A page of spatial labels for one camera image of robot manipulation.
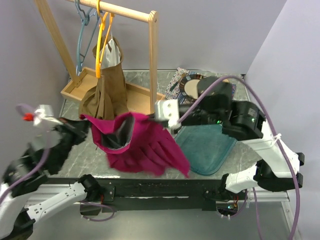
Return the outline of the teal plastic hanger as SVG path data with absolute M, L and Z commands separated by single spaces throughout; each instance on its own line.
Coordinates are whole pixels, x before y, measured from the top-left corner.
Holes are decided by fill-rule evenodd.
M 90 40 L 87 44 L 87 47 L 86 47 L 85 51 L 82 51 L 82 41 L 83 41 L 83 37 L 84 37 L 85 27 L 87 27 L 89 25 L 92 17 L 96 18 L 96 24 L 98 23 L 99 19 L 97 17 L 97 11 L 94 10 L 92 7 L 89 8 L 87 10 L 87 12 L 85 12 L 85 10 L 81 8 L 79 0 L 75 0 L 74 4 L 75 4 L 76 10 L 77 10 L 77 13 L 80 16 L 80 20 L 81 20 L 81 28 L 79 31 L 77 46 L 76 46 L 76 65 L 75 65 L 76 75 L 79 76 L 80 73 L 83 71 L 83 64 L 84 64 L 84 61 L 85 61 L 86 56 L 88 54 L 93 36 L 94 36 L 96 28 L 97 28 L 97 26 L 94 27 L 93 32 L 90 37 Z

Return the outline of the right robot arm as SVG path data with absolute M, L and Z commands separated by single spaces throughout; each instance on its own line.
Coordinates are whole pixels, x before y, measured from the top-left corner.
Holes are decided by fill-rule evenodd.
M 198 88 L 193 104 L 179 104 L 177 99 L 158 100 L 153 119 L 170 130 L 181 126 L 218 124 L 221 132 L 247 145 L 260 160 L 237 173 L 226 173 L 214 193 L 218 200 L 229 200 L 243 190 L 261 187 L 270 192 L 295 190 L 298 197 L 304 177 L 300 167 L 305 163 L 302 152 L 292 151 L 277 133 L 267 110 L 255 92 L 257 104 L 232 99 L 235 79 L 252 92 L 253 89 L 236 75 L 224 75 L 206 88 Z

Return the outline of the magenta garment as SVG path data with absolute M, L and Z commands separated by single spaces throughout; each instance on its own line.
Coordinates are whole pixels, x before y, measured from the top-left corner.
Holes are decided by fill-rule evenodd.
M 91 123 L 94 144 L 105 152 L 110 168 L 162 176 L 176 169 L 189 177 L 190 163 L 172 135 L 148 115 L 127 112 L 113 120 L 80 115 Z

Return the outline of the teal plastic basket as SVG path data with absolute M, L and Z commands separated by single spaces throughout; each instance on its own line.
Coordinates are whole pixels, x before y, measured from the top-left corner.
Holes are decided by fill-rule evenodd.
M 215 174 L 237 143 L 222 133 L 219 124 L 184 126 L 175 141 L 188 159 L 190 170 L 201 176 Z

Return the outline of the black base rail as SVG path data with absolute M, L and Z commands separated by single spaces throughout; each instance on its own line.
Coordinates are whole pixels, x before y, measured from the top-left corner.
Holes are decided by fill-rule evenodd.
M 245 190 L 222 193 L 220 180 L 200 179 L 98 179 L 86 198 L 116 211 L 192 210 L 215 211 L 217 203 L 242 201 Z

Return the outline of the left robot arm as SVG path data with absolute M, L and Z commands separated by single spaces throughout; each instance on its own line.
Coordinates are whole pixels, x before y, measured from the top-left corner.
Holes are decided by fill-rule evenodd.
M 27 239 L 39 223 L 76 202 L 98 200 L 101 187 L 91 175 L 81 176 L 74 184 L 53 197 L 26 207 L 31 195 L 57 174 L 73 146 L 88 135 L 87 120 L 56 119 L 43 121 L 44 133 L 27 145 L 24 154 L 5 170 L 0 184 L 0 238 Z

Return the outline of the tan skirt with white lining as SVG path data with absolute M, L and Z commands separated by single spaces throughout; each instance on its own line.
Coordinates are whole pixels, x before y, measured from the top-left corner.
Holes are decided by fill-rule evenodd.
M 129 112 L 127 89 L 122 69 L 123 50 L 120 48 L 119 64 L 100 70 L 97 85 L 89 89 L 78 107 L 78 114 L 102 120 L 113 120 Z

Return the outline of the brown rimmed ceramic plate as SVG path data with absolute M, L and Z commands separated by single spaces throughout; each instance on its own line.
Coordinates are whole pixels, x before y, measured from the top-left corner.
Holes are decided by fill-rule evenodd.
M 194 102 L 198 99 L 198 83 L 205 78 L 202 74 L 188 74 L 179 82 L 181 95 L 188 101 Z

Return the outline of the patterned placemat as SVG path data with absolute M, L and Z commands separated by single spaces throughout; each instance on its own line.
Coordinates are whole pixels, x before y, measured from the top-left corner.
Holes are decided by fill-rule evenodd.
M 205 90 L 207 90 L 207 88 L 210 87 L 210 85 L 219 78 L 216 74 L 204 75 L 205 78 L 200 80 L 197 85 L 198 98 L 195 101 L 189 101 L 181 95 L 179 83 L 184 76 L 191 74 L 204 75 L 181 67 L 177 69 L 176 73 L 174 74 L 172 80 L 165 90 L 165 96 L 168 100 L 177 99 L 180 105 L 193 104 L 200 96 L 202 96 Z M 173 91 L 170 91 L 170 88 L 175 82 L 178 82 L 178 85 L 174 88 Z M 199 106 L 205 107 L 209 110 L 214 108 L 228 108 L 229 104 L 233 100 L 235 91 L 236 85 L 234 83 L 231 83 L 228 79 L 223 80 L 219 82 L 207 95 L 204 96 Z

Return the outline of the dark green pen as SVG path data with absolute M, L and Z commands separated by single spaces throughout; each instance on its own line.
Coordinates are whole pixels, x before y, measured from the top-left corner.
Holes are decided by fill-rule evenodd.
M 173 91 L 174 89 L 175 89 L 175 87 L 178 85 L 178 81 L 177 82 L 175 82 L 173 85 L 172 85 L 172 87 L 170 88 L 170 91 Z

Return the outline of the wooden clothes rack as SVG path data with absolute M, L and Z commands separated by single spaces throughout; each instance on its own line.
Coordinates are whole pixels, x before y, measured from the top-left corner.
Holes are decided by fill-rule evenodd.
M 51 38 L 60 54 L 60 57 L 71 77 L 71 81 L 63 88 L 61 94 L 71 101 L 81 103 L 86 92 L 98 83 L 96 77 L 96 50 L 97 46 L 93 50 L 95 58 L 95 68 L 83 67 L 79 76 L 76 74 L 76 64 L 73 63 L 71 55 L 67 49 L 67 46 L 62 38 L 60 30 L 57 26 L 55 18 L 49 7 L 49 4 L 45 0 L 36 0 L 35 5 L 45 23 Z M 96 10 L 96 16 L 98 23 L 101 24 L 101 19 L 97 14 L 96 9 L 97 0 L 80 0 L 80 5 L 88 6 Z M 99 8 L 101 15 L 106 12 L 113 13 L 115 15 L 123 16 L 140 22 L 148 24 L 149 35 L 149 89 L 140 87 L 133 83 L 126 83 L 127 93 L 127 108 L 131 112 L 138 112 L 143 114 L 151 114 L 155 111 L 155 102 L 157 100 L 164 99 L 164 96 L 157 92 L 157 57 L 158 57 L 158 13 L 151 11 L 150 13 L 144 13 L 129 8 L 121 7 L 118 5 L 110 4 L 104 1 L 100 1 Z M 106 26 L 103 31 L 103 36 L 106 35 L 109 27 L 109 16 L 106 18 Z M 114 67 L 120 63 L 120 50 L 118 40 L 112 35 L 110 31 L 107 43 L 105 45 L 104 54 L 101 63 L 101 69 Z

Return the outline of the yellow plastic hanger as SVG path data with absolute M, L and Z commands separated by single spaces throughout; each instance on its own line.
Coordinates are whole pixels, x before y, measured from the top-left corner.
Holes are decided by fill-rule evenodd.
M 96 77 L 99 79 L 101 77 L 101 64 L 103 61 L 103 54 L 105 52 L 105 46 L 107 44 L 107 40 L 111 32 L 115 14 L 106 12 L 104 15 L 102 15 L 101 14 L 102 11 L 100 10 L 100 0 L 97 0 L 96 2 L 96 11 L 99 18 L 101 19 L 101 23 L 99 25 L 99 32 L 98 32 L 97 45 L 96 45 L 96 57 L 95 57 L 95 74 L 96 74 Z M 105 30 L 105 27 L 106 27 L 107 17 L 109 17 L 109 26 L 108 26 L 106 35 L 103 35 L 103 31 Z

